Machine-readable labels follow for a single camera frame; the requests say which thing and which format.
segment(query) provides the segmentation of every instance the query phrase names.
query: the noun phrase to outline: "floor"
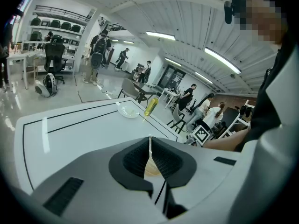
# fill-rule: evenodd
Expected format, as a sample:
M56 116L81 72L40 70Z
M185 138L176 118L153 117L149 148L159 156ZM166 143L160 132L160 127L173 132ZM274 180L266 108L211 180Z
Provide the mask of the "floor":
M35 92L33 74L28 77L29 84L26 90L21 79L21 65L12 65L11 73L12 92L7 90L5 93L0 93L0 167L8 182L14 186L18 186L14 166L14 127L19 117L85 102L117 98L122 81L128 76L126 72L114 71L114 65L110 64L108 69L99 70L100 84L94 86L83 83L84 73L78 73L75 76L69 72L63 73L65 84L58 84L56 96L43 98ZM39 73L37 79L42 81L44 76L45 73ZM147 105L146 101L141 104L144 107ZM172 120L172 114L169 108L164 108L165 105L163 99L160 99L153 115L167 124ZM185 128L181 132L183 140L186 137L184 130Z

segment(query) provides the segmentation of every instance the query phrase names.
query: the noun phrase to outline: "person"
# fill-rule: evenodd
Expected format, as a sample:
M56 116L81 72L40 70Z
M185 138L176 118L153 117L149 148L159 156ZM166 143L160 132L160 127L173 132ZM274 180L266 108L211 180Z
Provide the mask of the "person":
M89 81L90 81L90 78L92 76L92 82L93 82L93 85L97 85L98 84L98 81L96 80L97 79L97 69L93 69L92 66L91 66L91 59L92 59L92 55L94 53L101 53L103 54L103 62L105 62L105 52L106 52L106 49L109 49L111 47L111 43L107 42L106 41L106 38L107 38L107 34L108 32L106 30L103 30L101 33L100 33L100 36L95 36L93 39L92 39L92 42L90 44L91 46L91 52L89 54L89 60L88 60L88 65L87 65L87 71L86 71L86 75L85 75L85 80L83 80L83 82L85 84L89 84Z
M5 85L8 85L8 74L7 74L7 60L6 58L9 56L8 48L9 43L11 45L11 49L14 48L13 43L13 26L7 22L3 29L3 38L0 41L0 90L2 92L6 91L6 86L3 86L2 79L4 78ZM2 77L2 64L4 66L4 72Z
M143 68L143 70L140 73L138 82L144 83L145 73L148 69L150 69L150 64L151 64L151 61L147 61L147 65Z
M51 31L48 32L48 34L45 36L45 41L47 41L47 42L51 41L52 36L53 36L53 33Z
M178 109L180 111L182 111L187 106L187 104L192 100L193 90L195 89L196 89L196 84L192 84L191 87L184 92L184 95L180 97L180 100L178 102Z
M120 70L121 69L121 65L125 62L125 59L128 59L127 57L127 52L130 51L129 48L126 48L124 51L122 51L120 53L120 61L118 62L117 66L116 66L116 70Z
M257 34L263 37L264 41L281 47L274 66L266 70L264 75L251 118L251 126L229 137L210 140L204 144L204 148L241 152L247 142L259 139L265 131L281 124L266 90L284 67L294 50L296 41L288 29L285 15L278 12L281 11L278 0L270 2L269 0L232 0L232 4L235 15L242 17L240 19L241 26L252 27L253 30L257 30Z
M100 26L102 27L104 25L104 23L105 23L105 21L104 21L104 18L102 17Z
M225 106L224 102L220 102L218 107L213 107L209 109L209 111L206 113L206 116L202 120L206 124L206 130L210 130L213 128L215 124L219 124L220 121L223 118L223 108Z
M208 108L211 104L211 100L214 99L214 97L215 95L213 93L208 94L206 97L202 99L202 101L200 101L200 103L197 106L195 106L191 118L188 121L186 121L187 132L190 133L193 130L192 124L198 119L201 119L204 116L204 114L208 111Z

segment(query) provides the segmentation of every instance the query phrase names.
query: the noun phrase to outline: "doorway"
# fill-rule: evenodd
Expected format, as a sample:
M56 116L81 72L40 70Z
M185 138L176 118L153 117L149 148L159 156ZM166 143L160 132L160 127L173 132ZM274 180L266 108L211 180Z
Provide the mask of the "doorway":
M177 89L182 79L184 78L185 74L186 73L184 73L183 71L168 65L162 78L158 83L158 86L160 86L162 89L164 88Z

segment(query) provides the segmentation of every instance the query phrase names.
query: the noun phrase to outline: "wooden table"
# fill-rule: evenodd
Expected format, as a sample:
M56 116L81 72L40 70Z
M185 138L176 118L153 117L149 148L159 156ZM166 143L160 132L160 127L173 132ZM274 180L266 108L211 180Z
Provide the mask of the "wooden table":
M139 99L138 99L138 103L141 103L141 101L144 100L145 95L151 95L150 97L147 98L147 99L149 99L153 95L157 94L156 91L154 91L153 89L149 88L148 86L146 86L143 83L136 82L136 81L132 81L132 82L133 82L135 88L140 91L140 96L139 96Z

